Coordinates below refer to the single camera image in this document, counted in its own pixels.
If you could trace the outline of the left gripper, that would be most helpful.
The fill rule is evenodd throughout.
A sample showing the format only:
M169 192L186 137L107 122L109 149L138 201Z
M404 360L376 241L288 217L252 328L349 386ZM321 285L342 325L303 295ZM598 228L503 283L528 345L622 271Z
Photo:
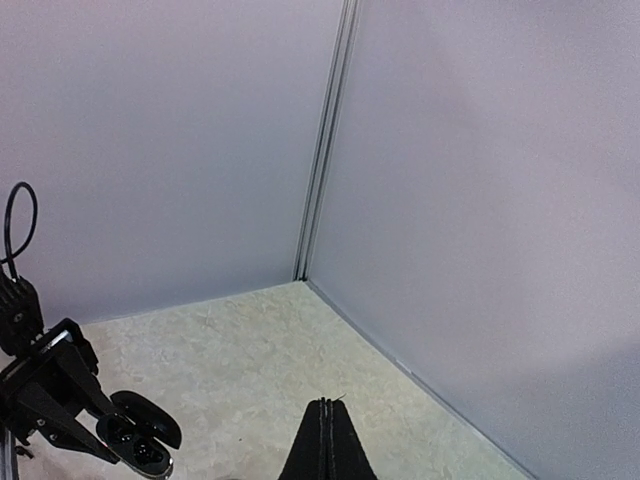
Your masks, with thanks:
M76 322L63 319L32 351L2 370L1 424L25 447L39 433L58 449L117 464L118 457L75 418L82 411L91 416L119 412L103 393L97 374L90 342Z

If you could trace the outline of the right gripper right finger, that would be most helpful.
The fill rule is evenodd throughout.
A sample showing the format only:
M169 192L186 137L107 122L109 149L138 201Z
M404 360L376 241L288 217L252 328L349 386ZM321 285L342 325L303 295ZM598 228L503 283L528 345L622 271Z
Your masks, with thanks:
M342 400L328 400L325 475L330 480L377 480Z

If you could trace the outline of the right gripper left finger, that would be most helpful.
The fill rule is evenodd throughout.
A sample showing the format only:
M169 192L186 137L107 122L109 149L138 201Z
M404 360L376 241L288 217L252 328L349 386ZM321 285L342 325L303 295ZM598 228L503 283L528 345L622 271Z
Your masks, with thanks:
M311 401L304 412L279 480L328 478L327 399Z

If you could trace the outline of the black charging case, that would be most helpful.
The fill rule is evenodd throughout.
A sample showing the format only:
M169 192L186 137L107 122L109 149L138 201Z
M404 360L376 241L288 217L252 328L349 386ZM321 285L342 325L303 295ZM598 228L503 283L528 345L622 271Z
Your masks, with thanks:
M128 390L110 397L114 413L102 416L96 433L106 447L130 469L146 479L169 479L174 460L168 447L178 450L182 431L165 410Z

